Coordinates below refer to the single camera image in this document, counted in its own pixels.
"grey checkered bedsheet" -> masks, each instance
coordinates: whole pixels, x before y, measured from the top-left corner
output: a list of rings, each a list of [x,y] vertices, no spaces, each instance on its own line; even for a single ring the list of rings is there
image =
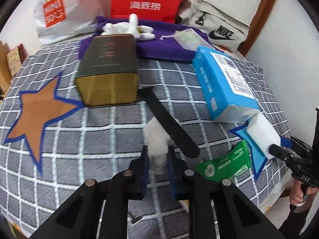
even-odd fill
[[[2,144],[20,112],[19,91],[37,90],[63,70],[58,95],[80,99],[73,84],[79,66],[79,42],[43,48],[28,57],[0,109],[0,208],[32,233],[88,178],[110,179],[140,156],[145,144],[143,127],[153,117],[144,102],[135,105],[89,109],[46,128],[43,177],[32,164],[24,141]],[[275,96],[266,85],[263,70],[233,59],[258,99],[261,110],[279,134],[291,136],[287,121]],[[213,123],[196,75],[189,64],[139,60],[141,86],[153,86],[154,93],[170,114],[200,148],[197,159],[185,159],[190,167],[202,160],[226,154],[239,140],[227,130],[235,124]],[[259,205],[285,174],[282,161],[269,161],[257,182],[251,170],[234,183]],[[143,216],[132,225],[128,237],[188,237],[188,214],[169,192],[167,174],[150,175],[143,201],[130,201],[129,210]]]

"miniso bag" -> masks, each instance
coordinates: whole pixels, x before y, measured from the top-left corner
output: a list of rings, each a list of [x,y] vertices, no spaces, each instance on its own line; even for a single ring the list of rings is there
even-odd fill
[[[235,52],[247,38],[249,27],[204,0],[185,0],[180,6],[177,23],[207,33],[215,45]]]
[[[34,10],[42,45],[93,32],[98,15],[103,15],[98,0],[40,0]]]

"white cotton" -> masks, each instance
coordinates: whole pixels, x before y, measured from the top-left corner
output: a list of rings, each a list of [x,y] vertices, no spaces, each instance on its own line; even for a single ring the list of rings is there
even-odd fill
[[[173,145],[173,140],[155,117],[145,126],[144,135],[148,145],[150,170],[155,174],[164,173],[167,170],[168,145]]]

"grey bag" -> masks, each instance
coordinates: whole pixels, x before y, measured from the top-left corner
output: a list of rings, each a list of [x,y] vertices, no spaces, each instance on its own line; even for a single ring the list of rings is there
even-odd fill
[[[178,13],[180,23],[206,33],[215,45],[235,52],[247,38],[249,27],[204,0],[185,0]]]

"nike logo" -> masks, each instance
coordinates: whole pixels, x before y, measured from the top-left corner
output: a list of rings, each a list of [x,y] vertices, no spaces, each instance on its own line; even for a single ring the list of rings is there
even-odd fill
[[[211,31],[208,34],[208,36],[211,39],[217,39],[217,40],[234,40],[234,39],[230,38],[233,34],[234,33],[232,31],[230,31],[226,27],[220,25],[218,30]]]

